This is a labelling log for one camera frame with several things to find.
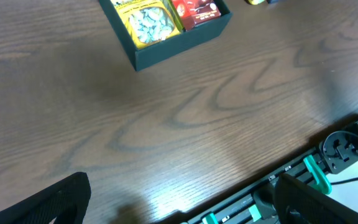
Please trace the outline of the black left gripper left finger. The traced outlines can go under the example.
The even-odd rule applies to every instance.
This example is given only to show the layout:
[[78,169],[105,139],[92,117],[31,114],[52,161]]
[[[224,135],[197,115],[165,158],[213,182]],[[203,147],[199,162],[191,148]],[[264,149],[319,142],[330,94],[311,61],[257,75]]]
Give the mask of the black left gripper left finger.
[[90,197],[87,173],[76,172],[0,211],[0,224],[82,224]]

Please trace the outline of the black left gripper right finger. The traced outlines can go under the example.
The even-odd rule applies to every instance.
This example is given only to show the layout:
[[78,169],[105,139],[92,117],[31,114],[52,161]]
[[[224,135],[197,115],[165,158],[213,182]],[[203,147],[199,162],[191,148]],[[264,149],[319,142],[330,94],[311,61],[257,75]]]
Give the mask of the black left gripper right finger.
[[288,174],[279,176],[273,202],[281,224],[358,224],[357,212]]

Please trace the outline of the dark green box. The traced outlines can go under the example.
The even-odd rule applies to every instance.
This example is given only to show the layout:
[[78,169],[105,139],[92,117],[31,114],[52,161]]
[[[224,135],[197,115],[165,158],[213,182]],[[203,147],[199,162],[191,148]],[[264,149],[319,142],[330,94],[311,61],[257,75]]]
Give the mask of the dark green box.
[[219,18],[200,24],[192,30],[153,44],[150,47],[137,49],[113,4],[108,0],[99,0],[99,4],[116,33],[122,48],[137,72],[218,37],[231,19],[232,12],[223,0],[216,0],[215,3],[222,13]]

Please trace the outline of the yellow sunflower seed bag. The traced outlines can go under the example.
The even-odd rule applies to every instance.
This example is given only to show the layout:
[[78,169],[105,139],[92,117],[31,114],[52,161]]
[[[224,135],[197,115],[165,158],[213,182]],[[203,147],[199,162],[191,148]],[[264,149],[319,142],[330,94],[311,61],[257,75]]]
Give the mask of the yellow sunflower seed bag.
[[112,0],[137,49],[181,34],[169,4],[161,0]]

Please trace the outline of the blue small candy box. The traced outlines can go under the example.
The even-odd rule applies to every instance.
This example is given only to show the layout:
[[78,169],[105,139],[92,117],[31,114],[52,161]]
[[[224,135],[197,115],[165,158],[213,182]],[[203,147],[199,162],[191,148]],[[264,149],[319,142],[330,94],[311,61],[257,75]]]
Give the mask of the blue small candy box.
[[281,0],[266,0],[269,4],[277,3]]

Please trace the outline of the yellow Mentos bottle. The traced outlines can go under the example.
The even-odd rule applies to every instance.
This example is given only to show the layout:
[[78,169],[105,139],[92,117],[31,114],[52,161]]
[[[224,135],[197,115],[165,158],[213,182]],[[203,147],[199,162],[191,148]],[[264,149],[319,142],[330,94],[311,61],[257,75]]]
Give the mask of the yellow Mentos bottle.
[[249,3],[250,5],[258,5],[258,4],[261,4],[263,2],[265,2],[265,0],[245,0],[247,3]]

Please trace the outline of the red Hello Panda box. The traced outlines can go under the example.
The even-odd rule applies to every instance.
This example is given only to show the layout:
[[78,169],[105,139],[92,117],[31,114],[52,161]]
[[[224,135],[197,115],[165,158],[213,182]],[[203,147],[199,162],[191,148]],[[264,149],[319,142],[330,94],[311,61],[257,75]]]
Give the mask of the red Hello Panda box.
[[173,0],[185,30],[221,16],[213,0]]

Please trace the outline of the green purple Pretz box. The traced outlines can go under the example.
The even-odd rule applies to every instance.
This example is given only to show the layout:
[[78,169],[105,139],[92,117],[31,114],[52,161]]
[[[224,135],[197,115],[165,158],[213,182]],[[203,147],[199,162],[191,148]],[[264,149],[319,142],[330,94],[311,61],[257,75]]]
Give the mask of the green purple Pretz box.
[[180,32],[184,32],[185,31],[185,27],[182,23],[181,17],[179,16],[179,14],[177,13],[176,7],[174,6],[172,0],[162,0],[163,4],[165,5],[165,7],[168,9],[168,11],[170,12],[170,14],[173,17],[173,22],[176,25],[177,29]]

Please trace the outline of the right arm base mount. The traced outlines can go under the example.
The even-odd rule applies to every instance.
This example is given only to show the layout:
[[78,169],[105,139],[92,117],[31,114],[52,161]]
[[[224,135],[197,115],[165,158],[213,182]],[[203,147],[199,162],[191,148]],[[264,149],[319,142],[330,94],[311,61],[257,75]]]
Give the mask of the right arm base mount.
[[358,123],[329,134],[319,149],[329,173],[344,171],[358,161]]

